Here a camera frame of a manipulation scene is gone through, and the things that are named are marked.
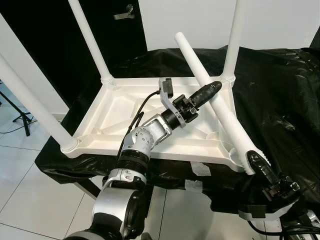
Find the floor tile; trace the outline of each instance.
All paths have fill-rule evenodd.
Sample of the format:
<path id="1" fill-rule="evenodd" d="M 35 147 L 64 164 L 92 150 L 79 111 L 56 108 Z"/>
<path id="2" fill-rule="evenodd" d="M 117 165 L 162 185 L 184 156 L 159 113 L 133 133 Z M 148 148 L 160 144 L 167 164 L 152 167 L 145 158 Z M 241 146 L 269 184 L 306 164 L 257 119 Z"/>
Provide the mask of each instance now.
<path id="1" fill-rule="evenodd" d="M 0 224 L 1 240 L 53 240 L 54 238 L 38 235 L 32 232 L 20 230 L 11 226 Z"/>
<path id="2" fill-rule="evenodd" d="M 0 146 L 0 211 L 38 154 L 36 150 Z"/>
<path id="3" fill-rule="evenodd" d="M 89 195 L 84 194 L 84 197 L 77 209 L 73 221 L 70 225 L 66 236 L 73 234 L 78 231 L 83 231 L 91 226 L 92 211 L 95 204 L 95 200 Z"/>
<path id="4" fill-rule="evenodd" d="M 166 189 L 163 189 L 160 187 L 154 187 L 151 203 L 150 203 L 149 214 L 144 221 L 144 224 L 145 224 L 144 232 L 150 233 L 150 235 L 153 237 L 154 240 L 159 239 L 165 197 L 166 197 Z M 68 230 L 67 236 L 77 231 L 82 231 L 90 227 L 94 204 L 95 204 L 95 201 L 91 197 L 85 194 L 75 214 L 72 224 Z"/>
<path id="5" fill-rule="evenodd" d="M 104 176 L 94 176 L 91 181 L 97 185 L 98 188 L 102 189 L 102 179 Z"/>
<path id="6" fill-rule="evenodd" d="M 23 123 L 20 121 L 12 125 L 7 131 L 12 131 L 22 126 Z M 41 150 L 49 139 L 50 134 L 39 122 L 31 123 L 29 129 L 30 136 L 26 136 L 24 127 L 17 131 L 5 134 L 0 138 L 0 146 Z"/>
<path id="7" fill-rule="evenodd" d="M 0 212 L 0 223 L 63 239 L 84 193 L 59 184 L 34 164 Z"/>
<path id="8" fill-rule="evenodd" d="M 153 240 L 159 239 L 166 193 L 166 189 L 157 186 L 154 187 L 149 207 L 149 213 L 147 218 L 144 220 L 143 232 L 149 233 Z"/>
<path id="9" fill-rule="evenodd" d="M 261 240 L 247 221 L 236 214 L 212 212 L 210 204 L 202 193 L 168 190 L 160 240 Z"/>
<path id="10" fill-rule="evenodd" d="M 10 106 L 1 106 L 0 107 L 0 132 L 7 132 L 7 130 L 14 124 L 13 119 L 17 118 L 19 113 Z"/>
<path id="11" fill-rule="evenodd" d="M 0 91 L 17 107 L 23 107 L 24 105 L 16 98 L 16 96 L 7 88 L 7 86 L 3 83 L 0 84 Z M 10 103 L 7 102 L 1 95 L 0 95 L 0 102 L 2 103 L 1 107 L 11 107 Z"/>

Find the black cloth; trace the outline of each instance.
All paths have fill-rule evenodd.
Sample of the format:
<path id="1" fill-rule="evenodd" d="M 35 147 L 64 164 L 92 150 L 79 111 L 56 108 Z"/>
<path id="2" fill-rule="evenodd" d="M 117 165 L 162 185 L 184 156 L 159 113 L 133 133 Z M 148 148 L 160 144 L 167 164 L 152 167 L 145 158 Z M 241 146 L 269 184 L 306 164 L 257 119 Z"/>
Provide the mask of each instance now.
<path id="1" fill-rule="evenodd" d="M 227 48 L 195 49 L 210 76 L 223 71 Z M 237 118 L 278 172 L 291 176 L 307 203 L 320 203 L 319 52 L 310 49 L 240 48 L 233 97 Z M 179 49 L 161 49 L 108 65 L 115 78 L 193 77 Z M 62 125 L 73 134 L 97 95 L 99 77 L 76 99 Z M 60 184 L 108 175 L 115 156 L 83 154 L 69 159 L 50 137 L 35 160 L 39 169 Z M 216 211 L 237 212 L 245 173 L 222 164 L 205 163 L 211 176 L 196 176 L 185 161 L 151 159 L 148 182 L 166 189 L 185 189 L 185 180 L 202 181 Z"/>

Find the tripod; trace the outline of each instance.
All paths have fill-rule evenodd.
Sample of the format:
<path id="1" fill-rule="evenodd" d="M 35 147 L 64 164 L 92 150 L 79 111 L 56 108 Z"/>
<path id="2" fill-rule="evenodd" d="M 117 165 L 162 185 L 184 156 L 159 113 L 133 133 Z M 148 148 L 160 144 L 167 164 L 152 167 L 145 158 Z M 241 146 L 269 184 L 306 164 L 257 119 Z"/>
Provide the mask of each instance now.
<path id="1" fill-rule="evenodd" d="M 20 116 L 18 116 L 16 119 L 14 119 L 12 122 L 16 122 L 18 119 L 22 119 L 23 121 L 23 126 L 24 126 L 24 130 L 25 130 L 25 134 L 26 136 L 30 136 L 30 130 L 29 130 L 29 126 L 28 123 L 31 123 L 31 119 L 27 116 L 30 114 L 30 112 L 23 112 L 21 111 L 12 101 L 10 101 L 9 98 L 6 97 L 6 95 L 4 95 L 1 91 L 0 91 L 0 95 L 7 100 L 7 102 L 15 109 L 17 110 L 17 112 L 20 114 Z"/>

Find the white cylindrical tube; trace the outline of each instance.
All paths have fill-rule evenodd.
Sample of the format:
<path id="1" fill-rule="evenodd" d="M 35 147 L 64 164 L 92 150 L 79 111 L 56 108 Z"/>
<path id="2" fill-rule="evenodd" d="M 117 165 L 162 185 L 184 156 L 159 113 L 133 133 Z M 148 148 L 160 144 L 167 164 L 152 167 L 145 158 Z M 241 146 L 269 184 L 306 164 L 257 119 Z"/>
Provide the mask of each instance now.
<path id="1" fill-rule="evenodd" d="M 82 32 L 86 45 L 88 46 L 90 53 L 93 57 L 93 60 L 95 62 L 95 65 L 98 68 L 98 71 L 101 76 L 101 81 L 103 83 L 112 83 L 114 78 L 112 77 L 112 75 L 110 74 L 107 68 L 105 60 L 102 57 L 98 44 L 90 29 L 90 26 L 88 24 L 88 21 L 86 19 L 84 11 L 81 8 L 79 1 L 78 0 L 68 0 L 68 1 L 72 9 L 72 12 L 75 16 L 75 19 L 80 27 L 80 30 Z"/>
<path id="2" fill-rule="evenodd" d="M 45 127 L 51 136 L 60 144 L 61 151 L 68 152 L 77 146 L 78 140 L 48 112 L 42 103 L 33 95 L 25 83 L 0 54 L 0 79 L 11 92 L 23 103 L 32 115 Z"/>
<path id="3" fill-rule="evenodd" d="M 191 48 L 183 33 L 178 32 L 175 35 L 175 40 L 200 87 L 212 83 L 209 74 L 195 54 L 194 50 Z M 248 175 L 254 174 L 255 172 L 249 165 L 246 153 L 249 150 L 254 150 L 264 158 L 266 157 L 263 155 L 262 151 L 259 150 L 251 141 L 250 137 L 236 116 L 229 110 L 225 100 L 219 94 L 219 92 L 210 100 L 210 104 L 219 121 L 221 122 L 225 132 L 232 141 L 245 172 Z"/>
<path id="4" fill-rule="evenodd" d="M 242 28 L 246 16 L 247 1 L 248 0 L 236 1 L 228 49 L 226 51 L 224 68 L 221 74 L 221 78 L 224 82 L 231 82 L 236 79 L 235 68 L 240 47 Z"/>

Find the white tape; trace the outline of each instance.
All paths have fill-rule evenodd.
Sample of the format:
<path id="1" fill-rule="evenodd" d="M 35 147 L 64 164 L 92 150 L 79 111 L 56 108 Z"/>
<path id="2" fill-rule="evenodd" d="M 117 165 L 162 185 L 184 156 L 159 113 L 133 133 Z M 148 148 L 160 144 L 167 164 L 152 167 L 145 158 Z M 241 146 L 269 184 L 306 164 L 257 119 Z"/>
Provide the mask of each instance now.
<path id="1" fill-rule="evenodd" d="M 185 180 L 184 188 L 190 192 L 202 193 L 202 181 Z"/>
<path id="2" fill-rule="evenodd" d="M 191 161 L 192 171 L 197 176 L 211 176 L 210 168 L 204 165 L 202 162 Z"/>

